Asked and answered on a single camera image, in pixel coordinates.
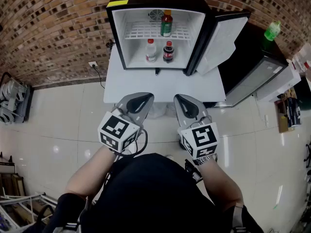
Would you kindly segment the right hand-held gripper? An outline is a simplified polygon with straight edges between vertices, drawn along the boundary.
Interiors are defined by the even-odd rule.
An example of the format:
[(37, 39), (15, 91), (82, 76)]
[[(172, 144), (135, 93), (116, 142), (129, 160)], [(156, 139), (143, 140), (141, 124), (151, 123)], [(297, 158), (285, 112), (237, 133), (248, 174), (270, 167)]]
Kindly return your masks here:
[(204, 115), (204, 104), (188, 95), (175, 95), (173, 101), (179, 122), (177, 132), (188, 141), (191, 158), (214, 154), (220, 137), (216, 123)]

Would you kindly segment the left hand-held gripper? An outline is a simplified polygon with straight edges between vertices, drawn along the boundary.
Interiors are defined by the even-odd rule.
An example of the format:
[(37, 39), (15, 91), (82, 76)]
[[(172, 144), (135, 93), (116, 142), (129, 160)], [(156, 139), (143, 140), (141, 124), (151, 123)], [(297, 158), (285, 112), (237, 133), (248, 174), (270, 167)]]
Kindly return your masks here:
[(99, 141), (121, 153), (134, 143), (154, 102), (154, 95), (138, 92), (123, 97), (111, 112), (106, 112), (98, 126)]

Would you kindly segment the clear bottle red cap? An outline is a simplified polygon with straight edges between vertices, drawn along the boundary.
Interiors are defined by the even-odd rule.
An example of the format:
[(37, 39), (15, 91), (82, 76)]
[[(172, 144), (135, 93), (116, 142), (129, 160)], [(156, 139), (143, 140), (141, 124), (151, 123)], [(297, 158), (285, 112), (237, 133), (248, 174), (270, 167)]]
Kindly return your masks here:
[(153, 39), (147, 40), (145, 58), (147, 62), (154, 62), (156, 60), (156, 45)]

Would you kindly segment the dark cola bottle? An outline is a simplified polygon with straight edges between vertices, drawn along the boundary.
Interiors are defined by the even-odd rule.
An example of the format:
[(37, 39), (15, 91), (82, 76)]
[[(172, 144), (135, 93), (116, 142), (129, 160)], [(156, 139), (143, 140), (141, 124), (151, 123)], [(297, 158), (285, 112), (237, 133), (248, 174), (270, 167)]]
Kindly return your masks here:
[(163, 48), (163, 61), (170, 63), (173, 61), (174, 48), (171, 41), (167, 41), (165, 47)]

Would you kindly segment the green bottle red cap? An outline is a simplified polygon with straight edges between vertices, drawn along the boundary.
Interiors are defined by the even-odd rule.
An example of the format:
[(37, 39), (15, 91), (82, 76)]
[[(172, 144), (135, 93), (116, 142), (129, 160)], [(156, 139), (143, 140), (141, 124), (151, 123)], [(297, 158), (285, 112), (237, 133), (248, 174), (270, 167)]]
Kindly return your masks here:
[(164, 15), (161, 17), (160, 34), (163, 37), (169, 37), (172, 33), (173, 17), (171, 10), (164, 10)]

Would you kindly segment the person's left forearm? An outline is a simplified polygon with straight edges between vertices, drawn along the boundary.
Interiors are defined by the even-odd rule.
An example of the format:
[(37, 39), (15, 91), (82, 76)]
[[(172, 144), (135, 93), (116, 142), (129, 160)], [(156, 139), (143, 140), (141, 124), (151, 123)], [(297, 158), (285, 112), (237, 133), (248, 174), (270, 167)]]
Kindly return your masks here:
[(103, 145), (69, 179), (65, 193), (76, 194), (83, 199), (93, 199), (103, 186), (115, 159), (115, 153)]

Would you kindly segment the crumpled clear plastic bag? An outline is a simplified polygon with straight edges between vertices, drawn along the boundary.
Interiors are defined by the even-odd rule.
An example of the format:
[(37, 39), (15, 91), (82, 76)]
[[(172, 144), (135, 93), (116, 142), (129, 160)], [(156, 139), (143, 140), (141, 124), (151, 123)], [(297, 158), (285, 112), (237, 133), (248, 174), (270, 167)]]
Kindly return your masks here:
[(153, 103), (147, 118), (155, 119), (162, 116), (176, 117), (176, 108), (174, 103), (155, 102)]

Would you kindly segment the silver wristwatch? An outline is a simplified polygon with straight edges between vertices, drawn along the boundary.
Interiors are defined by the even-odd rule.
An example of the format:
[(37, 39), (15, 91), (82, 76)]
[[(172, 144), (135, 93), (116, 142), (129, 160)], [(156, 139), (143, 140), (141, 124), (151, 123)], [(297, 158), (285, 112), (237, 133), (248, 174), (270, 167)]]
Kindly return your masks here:
[(217, 162), (218, 161), (217, 154), (211, 154), (211, 155), (207, 155), (207, 156), (204, 156), (204, 157), (200, 157), (198, 159), (193, 160), (193, 163), (196, 166), (200, 166), (200, 165), (206, 163), (207, 161), (209, 161), (211, 159), (214, 159)]

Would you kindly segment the black glass-door cooler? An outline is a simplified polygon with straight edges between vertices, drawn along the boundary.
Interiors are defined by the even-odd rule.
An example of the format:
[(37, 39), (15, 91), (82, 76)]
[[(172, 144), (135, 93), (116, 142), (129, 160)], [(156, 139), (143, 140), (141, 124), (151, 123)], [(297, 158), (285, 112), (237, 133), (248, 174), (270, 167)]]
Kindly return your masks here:
[(218, 66), (226, 99), (215, 107), (235, 107), (288, 66), (276, 42), (267, 40), (264, 29), (249, 22), (235, 46), (231, 57)]

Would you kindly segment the person's body in black clothing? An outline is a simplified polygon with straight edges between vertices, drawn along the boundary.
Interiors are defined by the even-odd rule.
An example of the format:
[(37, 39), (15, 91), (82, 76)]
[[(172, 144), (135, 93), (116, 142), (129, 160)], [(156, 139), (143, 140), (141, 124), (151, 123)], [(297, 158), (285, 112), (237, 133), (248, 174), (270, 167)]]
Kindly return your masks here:
[(162, 155), (121, 159), (96, 202), (60, 196), (47, 225), (23, 233), (263, 233), (245, 204), (220, 210), (194, 178)]

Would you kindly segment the open cardboard box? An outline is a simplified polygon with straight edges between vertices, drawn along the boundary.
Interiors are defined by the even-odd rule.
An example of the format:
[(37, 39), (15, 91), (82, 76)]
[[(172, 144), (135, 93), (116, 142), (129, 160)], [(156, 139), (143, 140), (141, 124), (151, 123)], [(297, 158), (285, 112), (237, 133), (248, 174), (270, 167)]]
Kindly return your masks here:
[(279, 132), (293, 131), (302, 124), (301, 110), (294, 88), (290, 88), (279, 97), (280, 99), (275, 102)]

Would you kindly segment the green plastic bottle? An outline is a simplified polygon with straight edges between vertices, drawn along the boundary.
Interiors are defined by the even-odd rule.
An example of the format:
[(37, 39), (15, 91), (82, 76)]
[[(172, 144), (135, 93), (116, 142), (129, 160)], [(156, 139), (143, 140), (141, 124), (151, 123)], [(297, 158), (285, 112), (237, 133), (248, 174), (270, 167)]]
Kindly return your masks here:
[(274, 39), (280, 33), (280, 30), (281, 30), (281, 22), (280, 21), (274, 21), (266, 29), (264, 36), (267, 40), (274, 41)]

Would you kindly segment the grey rack with white parts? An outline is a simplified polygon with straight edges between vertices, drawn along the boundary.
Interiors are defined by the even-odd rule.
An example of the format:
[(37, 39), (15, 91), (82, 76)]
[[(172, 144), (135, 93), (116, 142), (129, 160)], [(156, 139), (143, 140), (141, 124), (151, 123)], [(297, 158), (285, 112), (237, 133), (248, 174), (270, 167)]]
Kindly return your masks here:
[(0, 78), (0, 123), (5, 125), (28, 121), (34, 89), (19, 82), (9, 72)]

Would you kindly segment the clear plastic container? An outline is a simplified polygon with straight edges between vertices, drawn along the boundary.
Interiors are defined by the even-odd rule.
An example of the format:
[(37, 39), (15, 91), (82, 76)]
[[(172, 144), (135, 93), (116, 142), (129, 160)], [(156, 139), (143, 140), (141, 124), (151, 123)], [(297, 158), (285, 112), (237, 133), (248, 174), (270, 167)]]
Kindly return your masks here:
[(302, 48), (293, 56), (294, 68), (301, 76), (306, 76), (311, 82), (311, 44), (305, 43)]

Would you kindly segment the white metal frames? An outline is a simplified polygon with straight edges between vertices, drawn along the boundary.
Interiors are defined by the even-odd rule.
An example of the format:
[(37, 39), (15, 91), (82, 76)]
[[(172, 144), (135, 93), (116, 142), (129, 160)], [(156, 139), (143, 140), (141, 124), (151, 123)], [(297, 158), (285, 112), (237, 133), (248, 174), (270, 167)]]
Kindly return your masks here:
[(57, 201), (45, 193), (31, 196), (0, 196), (0, 233), (22, 233), (41, 219), (46, 225)]

